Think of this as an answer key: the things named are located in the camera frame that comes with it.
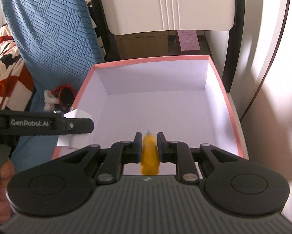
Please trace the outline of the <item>person's left hand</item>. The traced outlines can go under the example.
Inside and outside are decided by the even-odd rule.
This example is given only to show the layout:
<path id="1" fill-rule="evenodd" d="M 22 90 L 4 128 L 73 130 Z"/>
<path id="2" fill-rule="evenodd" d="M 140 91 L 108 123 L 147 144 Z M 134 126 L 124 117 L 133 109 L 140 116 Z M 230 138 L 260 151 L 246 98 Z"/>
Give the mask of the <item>person's left hand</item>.
<path id="1" fill-rule="evenodd" d="M 8 159 L 0 168 L 0 224 L 7 222 L 11 217 L 11 207 L 6 197 L 6 188 L 14 175 L 14 165 Z"/>

